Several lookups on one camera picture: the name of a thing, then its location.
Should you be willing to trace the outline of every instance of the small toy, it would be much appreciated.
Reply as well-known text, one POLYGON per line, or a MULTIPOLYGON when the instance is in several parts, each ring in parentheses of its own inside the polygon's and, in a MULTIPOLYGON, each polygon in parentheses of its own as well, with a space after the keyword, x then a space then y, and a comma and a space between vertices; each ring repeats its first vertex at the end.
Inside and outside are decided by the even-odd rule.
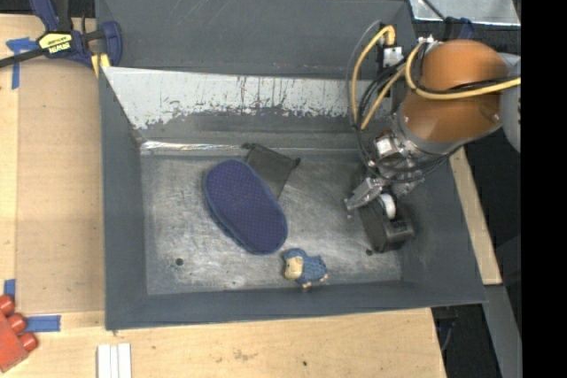
POLYGON ((26 320, 19 313, 12 313, 13 310, 12 297, 0 296, 0 370, 3 373, 27 358, 28 353, 37 346, 33 333, 21 334, 26 328, 26 320))
POLYGON ((283 260, 285 278, 297 282, 304 289, 315 281, 323 282, 329 277, 327 266, 321 256, 309 257, 303 249, 289 249, 284 253, 283 260))

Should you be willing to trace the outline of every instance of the blue sponge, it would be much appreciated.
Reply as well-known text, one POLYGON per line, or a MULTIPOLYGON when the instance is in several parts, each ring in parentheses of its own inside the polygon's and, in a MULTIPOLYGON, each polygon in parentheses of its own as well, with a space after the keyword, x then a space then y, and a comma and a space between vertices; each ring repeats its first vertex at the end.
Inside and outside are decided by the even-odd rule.
POLYGON ((223 161, 205 175, 205 200, 225 233, 247 251, 277 251, 287 238, 287 220, 268 186, 248 164, 223 161))

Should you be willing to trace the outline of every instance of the yellow label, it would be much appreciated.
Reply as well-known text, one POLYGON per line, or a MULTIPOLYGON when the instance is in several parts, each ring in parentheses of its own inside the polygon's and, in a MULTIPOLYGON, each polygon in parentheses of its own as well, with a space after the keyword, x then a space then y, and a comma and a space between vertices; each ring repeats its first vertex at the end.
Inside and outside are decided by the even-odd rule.
POLYGON ((47 34, 42 36, 39 41, 39 47, 42 49, 49 49, 50 54, 66 50, 71 47, 70 42, 73 37, 70 34, 47 34))

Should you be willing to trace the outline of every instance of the red object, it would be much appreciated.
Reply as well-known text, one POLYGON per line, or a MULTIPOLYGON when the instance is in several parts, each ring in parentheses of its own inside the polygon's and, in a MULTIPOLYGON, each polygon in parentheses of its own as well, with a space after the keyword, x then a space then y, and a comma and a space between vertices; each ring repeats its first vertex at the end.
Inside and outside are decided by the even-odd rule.
POLYGON ((37 347, 34 333, 25 332, 26 320, 19 313, 9 313, 14 310, 14 301, 8 295, 0 296, 0 370, 3 373, 27 358, 27 355, 37 347))

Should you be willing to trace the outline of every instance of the blue clamp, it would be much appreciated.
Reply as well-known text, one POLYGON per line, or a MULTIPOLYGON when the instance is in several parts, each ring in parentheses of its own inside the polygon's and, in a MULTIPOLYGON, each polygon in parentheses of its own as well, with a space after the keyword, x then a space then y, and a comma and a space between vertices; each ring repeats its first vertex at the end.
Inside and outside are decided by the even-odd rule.
POLYGON ((45 57, 66 58, 92 69, 88 41, 105 38, 106 54, 111 64, 116 66, 120 63, 122 38, 117 22, 106 21, 102 30, 81 34, 73 30, 68 16, 68 0, 29 0, 29 4, 34 15, 45 25, 45 34, 37 40, 45 57))

